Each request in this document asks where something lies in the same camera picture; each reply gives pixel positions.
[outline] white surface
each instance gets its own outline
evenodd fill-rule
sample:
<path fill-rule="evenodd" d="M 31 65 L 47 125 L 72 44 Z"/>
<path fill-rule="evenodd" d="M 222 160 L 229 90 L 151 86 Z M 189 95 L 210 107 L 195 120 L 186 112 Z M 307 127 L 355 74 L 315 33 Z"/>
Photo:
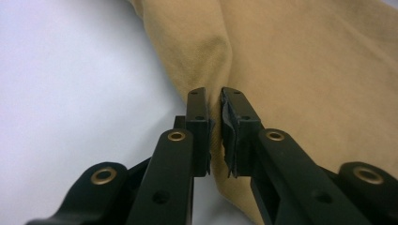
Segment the white surface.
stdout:
<path fill-rule="evenodd" d="M 185 106 L 123 0 L 0 2 L 0 224 L 47 218 L 90 166 L 150 157 Z M 193 224 L 249 224 L 212 177 Z"/>

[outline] tan fabric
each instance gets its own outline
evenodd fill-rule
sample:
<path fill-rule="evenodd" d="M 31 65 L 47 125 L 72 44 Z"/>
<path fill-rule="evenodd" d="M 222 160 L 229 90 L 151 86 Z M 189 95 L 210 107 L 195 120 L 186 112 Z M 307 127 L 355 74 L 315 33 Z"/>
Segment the tan fabric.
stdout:
<path fill-rule="evenodd" d="M 223 86 L 319 165 L 374 164 L 398 177 L 398 13 L 376 0 L 132 0 L 183 98 L 207 89 L 222 195 L 262 223 L 248 178 L 227 179 Z"/>

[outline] black plastic part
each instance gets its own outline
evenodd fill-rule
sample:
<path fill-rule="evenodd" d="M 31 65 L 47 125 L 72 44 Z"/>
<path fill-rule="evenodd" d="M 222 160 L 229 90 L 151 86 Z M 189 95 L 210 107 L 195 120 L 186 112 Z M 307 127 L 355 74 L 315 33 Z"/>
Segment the black plastic part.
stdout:
<path fill-rule="evenodd" d="M 185 126 L 185 116 L 184 115 L 177 115 L 176 116 L 173 128 L 183 128 L 183 129 L 186 128 L 186 126 Z"/>
<path fill-rule="evenodd" d="M 189 92 L 185 123 L 193 135 L 193 175 L 206 176 L 210 173 L 210 135 L 214 122 L 208 115 L 204 87 Z"/>
<path fill-rule="evenodd" d="M 265 222 L 370 224 L 287 133 L 263 129 L 258 140 L 252 187 Z"/>
<path fill-rule="evenodd" d="M 126 224 L 191 224 L 192 144 L 186 129 L 161 134 Z"/>
<path fill-rule="evenodd" d="M 115 178 L 109 183 L 96 185 L 91 181 L 95 172 L 104 168 L 113 168 Z M 120 217 L 128 204 L 121 198 L 123 187 L 128 178 L 126 167 L 118 163 L 103 162 L 86 170 L 70 188 L 58 211 L 47 219 L 36 219 L 28 225 L 83 225 L 83 224 L 122 224 Z"/>
<path fill-rule="evenodd" d="M 398 181 L 383 170 L 363 163 L 343 164 L 337 184 L 374 224 L 398 224 Z"/>
<path fill-rule="evenodd" d="M 248 99 L 238 90 L 222 89 L 222 138 L 229 174 L 250 176 L 253 171 L 253 143 L 263 126 Z"/>

